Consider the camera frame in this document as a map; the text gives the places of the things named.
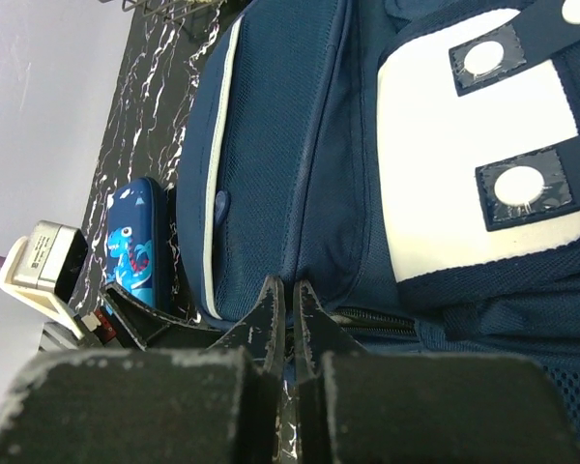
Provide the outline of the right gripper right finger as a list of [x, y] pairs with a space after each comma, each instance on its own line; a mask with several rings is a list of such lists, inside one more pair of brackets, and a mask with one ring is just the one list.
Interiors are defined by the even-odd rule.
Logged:
[[519, 356], [372, 355], [293, 296], [297, 436], [303, 463], [580, 463], [551, 382]]

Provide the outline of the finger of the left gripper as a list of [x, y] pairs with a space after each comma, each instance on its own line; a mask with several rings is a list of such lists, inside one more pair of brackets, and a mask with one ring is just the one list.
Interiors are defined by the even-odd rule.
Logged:
[[101, 310], [116, 332], [117, 343], [126, 349], [205, 349], [222, 332], [202, 329], [142, 303], [117, 283], [105, 285]]

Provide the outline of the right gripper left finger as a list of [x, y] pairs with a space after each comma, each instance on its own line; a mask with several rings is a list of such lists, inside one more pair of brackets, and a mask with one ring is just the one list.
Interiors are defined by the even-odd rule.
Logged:
[[271, 463], [284, 344], [269, 276], [208, 348], [40, 354], [0, 407], [0, 463]]

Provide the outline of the navy blue student backpack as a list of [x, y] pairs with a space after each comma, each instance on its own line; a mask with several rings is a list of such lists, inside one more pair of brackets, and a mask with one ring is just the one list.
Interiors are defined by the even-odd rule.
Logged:
[[580, 1], [250, 3], [176, 207], [208, 323], [307, 280], [366, 347], [535, 360], [580, 437]]

